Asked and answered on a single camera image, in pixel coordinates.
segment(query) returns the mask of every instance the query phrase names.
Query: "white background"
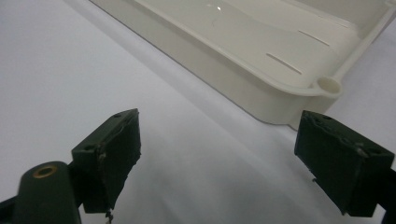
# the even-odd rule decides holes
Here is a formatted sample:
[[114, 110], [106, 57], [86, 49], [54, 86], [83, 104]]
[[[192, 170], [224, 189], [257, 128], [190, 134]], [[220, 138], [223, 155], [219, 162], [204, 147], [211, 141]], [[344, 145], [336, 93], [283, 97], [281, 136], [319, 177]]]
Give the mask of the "white background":
[[[396, 22], [326, 114], [396, 152], [395, 75]], [[142, 158], [114, 223], [380, 223], [380, 207], [341, 216], [293, 155], [295, 131], [257, 121], [90, 2], [0, 1], [0, 201], [135, 107]]]

